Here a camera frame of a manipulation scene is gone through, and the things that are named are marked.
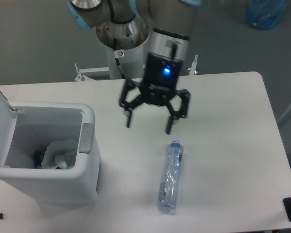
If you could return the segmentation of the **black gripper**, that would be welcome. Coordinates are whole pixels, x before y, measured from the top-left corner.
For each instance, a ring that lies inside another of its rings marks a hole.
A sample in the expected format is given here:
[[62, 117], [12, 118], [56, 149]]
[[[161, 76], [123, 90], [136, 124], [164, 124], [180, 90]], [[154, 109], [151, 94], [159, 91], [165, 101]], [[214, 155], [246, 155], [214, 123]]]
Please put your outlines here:
[[[144, 102], [158, 106], [163, 106], [165, 102], [165, 106], [170, 113], [165, 128], [167, 134], [170, 134], [174, 120], [187, 117], [191, 93], [187, 89], [176, 90], [182, 65], [182, 60], [173, 60], [169, 57], [150, 52], [147, 56], [145, 72], [141, 83], [126, 78], [118, 103], [124, 109], [127, 116], [127, 128], [130, 127], [133, 110]], [[135, 88], [140, 89], [141, 93], [133, 100], [127, 101], [128, 93]], [[174, 110], [170, 102], [175, 95], [181, 99], [180, 107], [177, 111]]]

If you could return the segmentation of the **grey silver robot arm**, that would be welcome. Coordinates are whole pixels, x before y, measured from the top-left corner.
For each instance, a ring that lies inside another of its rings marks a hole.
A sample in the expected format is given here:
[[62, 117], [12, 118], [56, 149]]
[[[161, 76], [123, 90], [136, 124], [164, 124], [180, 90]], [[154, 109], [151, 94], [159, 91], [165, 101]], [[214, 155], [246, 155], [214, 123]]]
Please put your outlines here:
[[190, 43], [199, 0], [70, 0], [67, 7], [77, 25], [89, 30], [105, 22], [127, 26], [136, 17], [154, 21], [152, 41], [141, 82], [123, 75], [125, 83], [119, 106], [128, 113], [139, 105], [167, 107], [170, 116], [166, 133], [174, 120], [186, 118], [190, 92], [177, 90], [177, 82]]

